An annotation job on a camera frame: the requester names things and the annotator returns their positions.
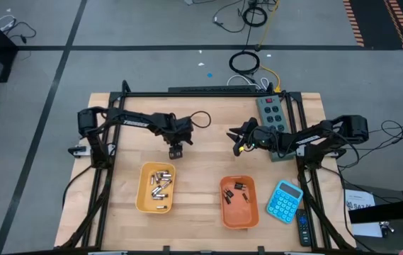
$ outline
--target calculator display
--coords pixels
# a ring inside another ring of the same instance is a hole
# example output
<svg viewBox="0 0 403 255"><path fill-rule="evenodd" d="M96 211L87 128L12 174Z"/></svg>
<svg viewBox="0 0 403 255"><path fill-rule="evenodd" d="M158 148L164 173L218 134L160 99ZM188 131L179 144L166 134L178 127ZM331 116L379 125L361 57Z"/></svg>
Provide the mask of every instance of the calculator display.
<svg viewBox="0 0 403 255"><path fill-rule="evenodd" d="M282 191L285 191L286 193L290 194L291 196L295 197L295 198L299 198L300 197L300 192L295 190L294 188L289 187L288 185L282 183L280 185L280 189Z"/></svg>

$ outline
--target white paper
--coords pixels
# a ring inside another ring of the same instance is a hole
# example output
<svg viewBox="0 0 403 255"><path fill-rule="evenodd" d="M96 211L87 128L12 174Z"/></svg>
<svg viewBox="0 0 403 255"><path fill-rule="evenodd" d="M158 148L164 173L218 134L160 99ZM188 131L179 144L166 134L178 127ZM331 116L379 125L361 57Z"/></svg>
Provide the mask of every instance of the white paper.
<svg viewBox="0 0 403 255"><path fill-rule="evenodd" d="M364 191L346 190L346 206L349 210L375 206L373 195ZM354 235L382 237L379 222L352 224Z"/></svg>

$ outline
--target white label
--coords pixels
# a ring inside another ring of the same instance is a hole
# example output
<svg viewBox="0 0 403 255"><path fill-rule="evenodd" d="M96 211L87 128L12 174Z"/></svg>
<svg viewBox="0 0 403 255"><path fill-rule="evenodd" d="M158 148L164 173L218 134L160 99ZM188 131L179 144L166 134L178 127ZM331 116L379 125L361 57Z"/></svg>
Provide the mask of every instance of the white label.
<svg viewBox="0 0 403 255"><path fill-rule="evenodd" d="M314 135L312 137L308 137L303 140L300 140L299 142L296 142L296 144L303 145L303 144L306 144L307 142L312 142L312 141L318 140L319 138L321 138L319 135Z"/></svg>
<svg viewBox="0 0 403 255"><path fill-rule="evenodd" d="M137 126L137 127L147 127L149 124L146 124L146 123L139 123L139 122L136 122L136 121L130 121L130 120L124 120L124 125L134 125L134 126Z"/></svg>

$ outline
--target wooden tabletop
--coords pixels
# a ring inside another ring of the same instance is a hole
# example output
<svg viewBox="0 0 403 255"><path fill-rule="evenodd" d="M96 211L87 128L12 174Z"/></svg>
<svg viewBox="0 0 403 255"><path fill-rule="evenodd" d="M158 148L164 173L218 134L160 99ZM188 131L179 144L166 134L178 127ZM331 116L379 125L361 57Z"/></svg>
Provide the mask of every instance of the wooden tabletop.
<svg viewBox="0 0 403 255"><path fill-rule="evenodd" d="M106 107L108 97L108 93L93 93L89 106ZM318 93L303 93L302 98L308 126L325 119ZM257 246L264 246L266 251L310 250L300 246L295 221L287 225L266 212L268 199L279 181L298 186L295 160L272 163L268 152L263 150L235 157L233 142L225 134L250 117L259 119L255 98L126 98L125 109L147 114L172 112L177 118L203 110L211 114L212 125L205 129L195 127L194 144L184 143L183 158L177 160L169 159L169 146L161 137L146 129L121 127L102 249L161 251L164 245L169 245L172 251L256 251ZM285 102L283 110L288 119ZM196 115L193 120L203 125L207 118ZM296 122L300 130L297 114ZM173 205L166 214L147 214L135 207L140 169L145 162L167 162L176 167ZM75 159L72 178L89 164L88 157ZM333 159L325 159L323 165L336 169ZM255 182L260 221L254 228L227 229L222 224L219 184L224 176L232 175L248 175ZM55 245L67 241L84 219L93 176L91 170L70 187ZM345 240L355 246L344 224L339 177L321 169L318 177L327 217ZM319 221L313 215L318 246L322 247ZM97 224L98 217L93 221L94 230Z"/></svg>

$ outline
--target calculator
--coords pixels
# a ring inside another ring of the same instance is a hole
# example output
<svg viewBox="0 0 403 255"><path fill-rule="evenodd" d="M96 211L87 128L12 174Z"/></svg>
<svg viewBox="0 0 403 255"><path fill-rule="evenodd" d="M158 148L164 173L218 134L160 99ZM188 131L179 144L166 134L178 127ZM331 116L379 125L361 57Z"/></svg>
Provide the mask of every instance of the calculator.
<svg viewBox="0 0 403 255"><path fill-rule="evenodd" d="M267 212L289 224L302 200L303 191L287 181L280 181L267 205Z"/></svg>

